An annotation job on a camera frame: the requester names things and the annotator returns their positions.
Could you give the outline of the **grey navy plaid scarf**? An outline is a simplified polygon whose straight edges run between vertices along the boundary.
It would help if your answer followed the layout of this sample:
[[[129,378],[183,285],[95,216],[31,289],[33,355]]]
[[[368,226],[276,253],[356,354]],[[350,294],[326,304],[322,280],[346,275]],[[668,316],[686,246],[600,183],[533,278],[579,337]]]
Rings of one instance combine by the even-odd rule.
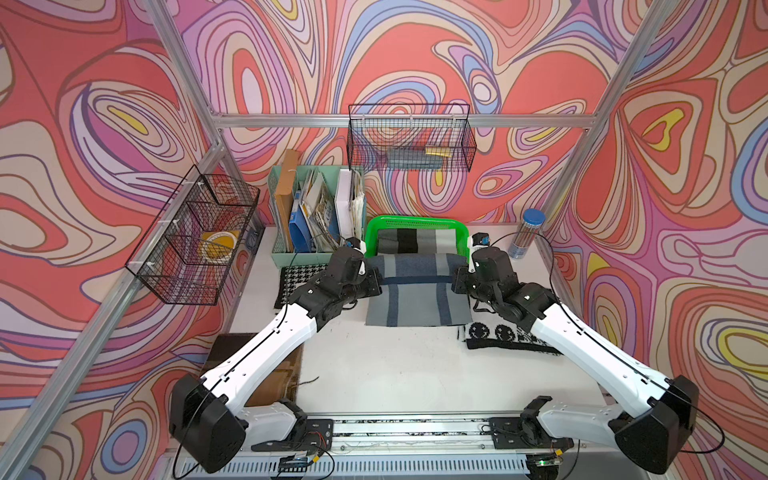
[[[471,322],[468,297],[452,290],[453,274],[467,265],[452,253],[388,254],[367,265],[381,275],[381,294],[369,299],[372,327],[451,327]]]

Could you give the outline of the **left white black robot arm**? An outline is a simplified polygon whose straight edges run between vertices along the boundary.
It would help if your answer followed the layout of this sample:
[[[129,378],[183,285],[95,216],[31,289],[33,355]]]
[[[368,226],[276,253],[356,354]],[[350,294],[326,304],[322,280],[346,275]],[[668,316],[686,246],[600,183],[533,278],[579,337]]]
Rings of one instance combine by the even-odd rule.
[[[255,433],[285,439],[297,413],[275,402],[252,420],[242,410],[252,393],[289,354],[319,333],[348,305],[381,294],[378,270],[365,261],[365,243],[351,237],[325,269],[297,287],[275,318],[243,347],[201,376],[186,374],[173,386],[169,432],[207,473],[227,465]]]

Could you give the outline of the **smiley face checked scarf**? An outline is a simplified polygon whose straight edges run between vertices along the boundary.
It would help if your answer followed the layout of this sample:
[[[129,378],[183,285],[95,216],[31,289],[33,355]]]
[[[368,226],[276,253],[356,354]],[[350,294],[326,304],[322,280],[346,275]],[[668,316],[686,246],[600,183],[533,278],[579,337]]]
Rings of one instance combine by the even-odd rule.
[[[561,353],[516,324],[503,320],[490,307],[474,300],[472,321],[460,326],[457,340],[468,350],[503,349],[560,356]]]

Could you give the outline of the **black white grey checked scarf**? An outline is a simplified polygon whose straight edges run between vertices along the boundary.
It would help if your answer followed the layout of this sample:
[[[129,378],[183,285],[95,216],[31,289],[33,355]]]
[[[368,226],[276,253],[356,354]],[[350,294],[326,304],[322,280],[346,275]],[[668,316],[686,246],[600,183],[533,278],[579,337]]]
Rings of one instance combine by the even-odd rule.
[[[377,233],[377,255],[386,254],[457,254],[453,229],[383,229]]]

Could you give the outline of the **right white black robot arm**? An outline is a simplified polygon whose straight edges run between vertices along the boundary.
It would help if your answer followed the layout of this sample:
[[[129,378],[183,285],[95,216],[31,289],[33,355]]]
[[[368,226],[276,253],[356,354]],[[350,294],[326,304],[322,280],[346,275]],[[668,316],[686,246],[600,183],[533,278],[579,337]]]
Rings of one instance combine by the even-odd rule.
[[[522,417],[533,431],[611,446],[653,474],[669,469],[696,426],[699,389],[693,381],[634,359],[579,319],[552,289],[519,281],[510,257],[497,247],[472,248],[468,265],[455,269],[452,287],[555,348],[615,401],[570,405],[540,396]]]

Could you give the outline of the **green plastic basket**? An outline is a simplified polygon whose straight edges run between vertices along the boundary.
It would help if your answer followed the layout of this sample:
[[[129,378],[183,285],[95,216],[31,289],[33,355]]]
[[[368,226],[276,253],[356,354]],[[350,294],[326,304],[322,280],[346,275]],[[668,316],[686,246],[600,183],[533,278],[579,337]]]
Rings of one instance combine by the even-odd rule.
[[[469,263],[468,227],[453,219],[381,215],[367,225],[367,260],[437,260]]]

